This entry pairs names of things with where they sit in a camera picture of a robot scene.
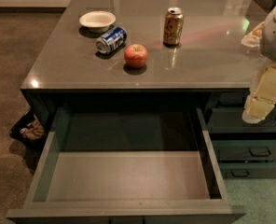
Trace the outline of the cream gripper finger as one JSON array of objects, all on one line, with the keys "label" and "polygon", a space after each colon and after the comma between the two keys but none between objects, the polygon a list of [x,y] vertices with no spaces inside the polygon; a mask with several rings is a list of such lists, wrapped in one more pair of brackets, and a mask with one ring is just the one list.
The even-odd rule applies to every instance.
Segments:
[{"label": "cream gripper finger", "polygon": [[264,120],[276,105],[276,62],[257,70],[244,104],[242,120],[257,124]]},{"label": "cream gripper finger", "polygon": [[249,48],[259,47],[263,26],[264,22],[260,22],[251,32],[243,37],[241,43]]}]

